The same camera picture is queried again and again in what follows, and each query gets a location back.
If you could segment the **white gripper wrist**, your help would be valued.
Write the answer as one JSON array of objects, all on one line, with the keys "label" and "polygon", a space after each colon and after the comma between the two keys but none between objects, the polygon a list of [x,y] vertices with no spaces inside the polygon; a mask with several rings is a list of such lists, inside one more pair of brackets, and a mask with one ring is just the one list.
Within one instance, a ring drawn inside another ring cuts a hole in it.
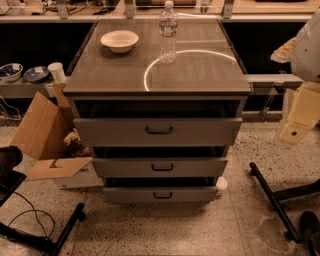
[{"label": "white gripper wrist", "polygon": [[320,84],[303,82],[294,92],[293,101],[279,139],[296,145],[320,121]]}]

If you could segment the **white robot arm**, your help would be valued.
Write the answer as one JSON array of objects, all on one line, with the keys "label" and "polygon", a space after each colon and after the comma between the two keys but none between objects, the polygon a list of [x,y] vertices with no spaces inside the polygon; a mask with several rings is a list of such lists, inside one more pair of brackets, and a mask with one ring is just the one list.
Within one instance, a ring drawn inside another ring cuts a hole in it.
[{"label": "white robot arm", "polygon": [[302,79],[283,118],[276,140],[284,147],[297,145],[320,121],[320,9],[297,35],[275,50],[271,59],[290,63],[294,76]]}]

